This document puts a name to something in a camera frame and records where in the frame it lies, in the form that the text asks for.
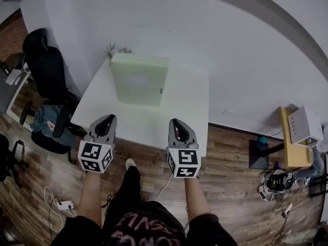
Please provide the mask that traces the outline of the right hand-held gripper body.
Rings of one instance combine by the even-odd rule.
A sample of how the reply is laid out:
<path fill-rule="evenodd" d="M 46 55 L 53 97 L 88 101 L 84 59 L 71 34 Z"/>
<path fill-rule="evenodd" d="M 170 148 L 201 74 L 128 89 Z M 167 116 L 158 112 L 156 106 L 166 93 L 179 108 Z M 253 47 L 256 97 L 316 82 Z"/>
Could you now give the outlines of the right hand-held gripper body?
<path fill-rule="evenodd" d="M 166 148 L 167 163 L 173 178 L 196 178 L 201 167 L 198 149 Z"/>

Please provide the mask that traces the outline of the pale green box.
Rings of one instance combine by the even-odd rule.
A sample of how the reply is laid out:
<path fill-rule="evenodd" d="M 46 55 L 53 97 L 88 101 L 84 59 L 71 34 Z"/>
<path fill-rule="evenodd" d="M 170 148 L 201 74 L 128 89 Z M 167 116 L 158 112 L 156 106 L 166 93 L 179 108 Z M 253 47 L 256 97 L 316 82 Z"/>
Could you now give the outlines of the pale green box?
<path fill-rule="evenodd" d="M 169 69 L 168 58 L 115 53 L 110 66 L 120 102 L 160 106 Z"/>

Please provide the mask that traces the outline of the person's left forearm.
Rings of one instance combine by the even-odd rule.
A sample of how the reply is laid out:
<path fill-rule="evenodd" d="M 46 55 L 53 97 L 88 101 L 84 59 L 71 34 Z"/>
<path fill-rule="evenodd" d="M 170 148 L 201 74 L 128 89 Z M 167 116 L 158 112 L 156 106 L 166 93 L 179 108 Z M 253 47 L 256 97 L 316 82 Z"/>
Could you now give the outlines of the person's left forearm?
<path fill-rule="evenodd" d="M 88 171 L 81 193 L 78 216 L 83 216 L 101 227 L 101 187 L 100 174 Z"/>

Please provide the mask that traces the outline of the person's right forearm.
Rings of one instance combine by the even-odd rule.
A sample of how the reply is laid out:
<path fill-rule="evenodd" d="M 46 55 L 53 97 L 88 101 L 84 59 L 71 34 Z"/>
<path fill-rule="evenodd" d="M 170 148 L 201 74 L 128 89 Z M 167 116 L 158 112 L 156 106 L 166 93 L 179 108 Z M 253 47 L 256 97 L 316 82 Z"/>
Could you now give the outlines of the person's right forearm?
<path fill-rule="evenodd" d="M 194 218 L 210 214 L 210 208 L 201 189 L 198 178 L 185 178 L 185 194 L 187 202 L 188 221 Z"/>

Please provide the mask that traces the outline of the white square table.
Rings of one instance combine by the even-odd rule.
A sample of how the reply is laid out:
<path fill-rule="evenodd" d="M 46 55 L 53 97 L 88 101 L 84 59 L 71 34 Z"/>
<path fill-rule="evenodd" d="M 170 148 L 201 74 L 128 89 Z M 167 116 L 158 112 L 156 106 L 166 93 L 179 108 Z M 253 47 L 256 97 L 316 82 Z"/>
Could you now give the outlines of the white square table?
<path fill-rule="evenodd" d="M 169 121 L 177 118 L 196 133 L 199 152 L 206 156 L 209 122 L 209 77 L 205 73 L 170 67 L 159 107 L 130 105 L 117 98 L 108 59 L 99 67 L 73 116 L 72 123 L 87 130 L 102 116 L 114 114 L 116 137 L 165 149 Z"/>

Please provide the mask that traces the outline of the person's black trouser leg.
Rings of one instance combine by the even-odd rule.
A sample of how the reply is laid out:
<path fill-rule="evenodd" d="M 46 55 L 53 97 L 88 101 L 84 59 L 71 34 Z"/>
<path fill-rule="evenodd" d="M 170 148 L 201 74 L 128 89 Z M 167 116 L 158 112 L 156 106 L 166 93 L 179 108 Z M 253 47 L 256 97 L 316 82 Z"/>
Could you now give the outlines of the person's black trouser leg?
<path fill-rule="evenodd" d="M 128 167 L 115 197 L 128 201 L 141 201 L 140 173 L 136 166 Z"/>

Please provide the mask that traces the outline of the teal jacket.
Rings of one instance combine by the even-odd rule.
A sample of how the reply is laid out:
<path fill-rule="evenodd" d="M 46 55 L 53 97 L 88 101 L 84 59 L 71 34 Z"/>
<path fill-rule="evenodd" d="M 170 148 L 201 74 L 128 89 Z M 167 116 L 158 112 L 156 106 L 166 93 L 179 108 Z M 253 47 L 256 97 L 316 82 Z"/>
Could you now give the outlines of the teal jacket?
<path fill-rule="evenodd" d="M 59 105 L 42 105 L 35 112 L 34 122 L 30 127 L 33 132 L 42 132 L 43 135 L 52 138 L 57 143 L 73 148 L 75 147 L 75 137 L 66 127 L 59 138 L 53 137 L 56 120 L 63 107 Z"/>

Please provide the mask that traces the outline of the person's black printed shirt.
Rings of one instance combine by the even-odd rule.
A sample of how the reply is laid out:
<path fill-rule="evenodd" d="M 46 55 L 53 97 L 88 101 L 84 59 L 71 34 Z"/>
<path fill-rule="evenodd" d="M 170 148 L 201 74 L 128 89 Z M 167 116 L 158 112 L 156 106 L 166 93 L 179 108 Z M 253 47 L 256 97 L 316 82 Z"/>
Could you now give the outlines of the person's black printed shirt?
<path fill-rule="evenodd" d="M 180 222 L 154 202 L 142 202 L 102 228 L 83 216 L 68 218 L 51 246 L 238 246 L 214 214 Z"/>

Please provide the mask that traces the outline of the potted flower plant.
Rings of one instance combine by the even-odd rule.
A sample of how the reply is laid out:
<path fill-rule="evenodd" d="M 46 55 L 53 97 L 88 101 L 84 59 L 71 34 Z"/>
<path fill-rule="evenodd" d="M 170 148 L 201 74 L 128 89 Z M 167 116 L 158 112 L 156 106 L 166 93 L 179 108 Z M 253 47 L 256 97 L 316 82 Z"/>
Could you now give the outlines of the potted flower plant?
<path fill-rule="evenodd" d="M 115 53 L 132 53 L 132 50 L 131 49 L 128 49 L 127 47 L 125 48 L 117 48 L 115 46 L 115 43 L 113 44 L 109 44 L 107 46 L 107 56 L 109 59 L 112 59 L 113 55 Z"/>

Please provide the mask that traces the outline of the black mesh office chair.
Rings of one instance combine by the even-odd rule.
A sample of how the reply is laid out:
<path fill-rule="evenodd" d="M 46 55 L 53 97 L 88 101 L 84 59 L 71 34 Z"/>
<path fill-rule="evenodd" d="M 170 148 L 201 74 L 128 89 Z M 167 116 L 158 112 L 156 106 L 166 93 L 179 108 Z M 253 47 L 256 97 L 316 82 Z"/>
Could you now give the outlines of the black mesh office chair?
<path fill-rule="evenodd" d="M 7 176 L 13 176 L 14 181 L 18 188 L 22 188 L 18 179 L 18 174 L 15 170 L 15 165 L 29 168 L 29 164 L 25 161 L 18 161 L 15 158 L 15 152 L 17 145 L 21 145 L 23 152 L 25 150 L 25 144 L 22 140 L 17 140 L 13 150 L 9 150 L 9 141 L 6 136 L 0 134 L 0 182 L 3 182 Z"/>

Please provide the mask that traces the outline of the grey table with white legs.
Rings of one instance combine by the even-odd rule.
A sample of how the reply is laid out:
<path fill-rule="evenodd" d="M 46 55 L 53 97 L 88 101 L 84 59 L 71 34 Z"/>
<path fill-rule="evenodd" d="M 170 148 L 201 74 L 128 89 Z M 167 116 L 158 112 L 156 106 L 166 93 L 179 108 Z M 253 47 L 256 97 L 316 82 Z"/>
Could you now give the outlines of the grey table with white legs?
<path fill-rule="evenodd" d="M 6 76 L 0 71 L 0 115 L 9 111 L 31 72 L 27 63 L 21 68 L 13 69 L 13 75 Z"/>

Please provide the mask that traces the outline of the white and black floor device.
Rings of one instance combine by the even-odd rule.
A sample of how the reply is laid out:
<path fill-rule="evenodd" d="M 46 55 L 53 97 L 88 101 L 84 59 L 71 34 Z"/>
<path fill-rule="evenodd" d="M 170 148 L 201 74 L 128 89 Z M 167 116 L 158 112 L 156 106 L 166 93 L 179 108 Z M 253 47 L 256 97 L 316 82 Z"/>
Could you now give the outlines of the white and black floor device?
<path fill-rule="evenodd" d="M 260 198 L 270 202 L 274 195 L 284 194 L 294 184 L 295 174 L 291 170 L 266 170 L 259 175 L 261 185 L 258 187 Z"/>

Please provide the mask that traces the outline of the yellow cabinet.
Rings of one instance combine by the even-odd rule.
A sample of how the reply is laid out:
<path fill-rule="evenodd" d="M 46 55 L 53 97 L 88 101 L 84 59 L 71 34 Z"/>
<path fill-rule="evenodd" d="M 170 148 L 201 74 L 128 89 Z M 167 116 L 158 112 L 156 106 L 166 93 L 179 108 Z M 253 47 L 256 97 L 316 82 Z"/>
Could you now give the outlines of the yellow cabinet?
<path fill-rule="evenodd" d="M 284 138 L 285 165 L 289 168 L 310 167 L 312 165 L 310 149 L 291 142 L 288 116 L 292 114 L 292 111 L 284 107 L 279 107 L 278 110 Z"/>

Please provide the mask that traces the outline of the small white power strip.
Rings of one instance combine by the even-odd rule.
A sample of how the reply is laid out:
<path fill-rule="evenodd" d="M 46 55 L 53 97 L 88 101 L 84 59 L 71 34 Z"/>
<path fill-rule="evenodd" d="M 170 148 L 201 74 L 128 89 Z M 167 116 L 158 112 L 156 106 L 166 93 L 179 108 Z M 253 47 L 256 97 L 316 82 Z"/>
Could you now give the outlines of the small white power strip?
<path fill-rule="evenodd" d="M 291 211 L 291 209 L 292 209 L 292 206 L 293 206 L 293 204 L 290 203 L 290 204 L 287 206 L 287 208 L 282 212 L 282 217 L 283 217 L 283 218 L 286 219 L 286 218 L 289 216 L 290 211 Z"/>

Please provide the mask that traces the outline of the white box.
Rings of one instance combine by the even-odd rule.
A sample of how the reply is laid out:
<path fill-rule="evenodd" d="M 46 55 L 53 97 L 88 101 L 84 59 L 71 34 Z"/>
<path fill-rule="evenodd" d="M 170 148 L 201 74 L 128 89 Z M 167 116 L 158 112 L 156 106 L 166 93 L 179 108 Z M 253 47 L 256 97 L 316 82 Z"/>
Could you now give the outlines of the white box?
<path fill-rule="evenodd" d="M 314 147 L 323 141 L 320 118 L 317 113 L 303 106 L 288 116 L 293 145 Z"/>

